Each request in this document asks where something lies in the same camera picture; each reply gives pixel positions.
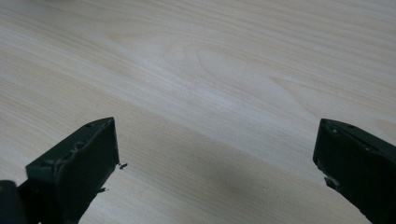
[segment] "wood grain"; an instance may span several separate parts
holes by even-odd
[[[81,223],[368,223],[312,162],[320,118],[396,144],[393,1],[0,0],[0,178],[113,116]]]

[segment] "wooden surface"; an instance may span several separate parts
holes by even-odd
[[[396,3],[0,0],[0,178],[115,117],[81,223],[368,223],[312,162],[320,118],[396,144]]]

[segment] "light wood tabletop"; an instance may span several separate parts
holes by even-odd
[[[369,223],[312,162],[321,118],[396,144],[396,2],[0,0],[0,179],[114,117],[80,223]]]

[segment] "wood grain pattern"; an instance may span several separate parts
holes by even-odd
[[[0,0],[0,178],[113,116],[128,162],[81,223],[368,223],[320,118],[396,144],[394,1]]]

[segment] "black object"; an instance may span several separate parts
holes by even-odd
[[[78,223],[119,162],[113,118],[82,126],[28,164],[18,188],[0,181],[0,223]]]
[[[328,187],[374,224],[396,223],[396,147],[340,121],[322,119],[314,163]]]

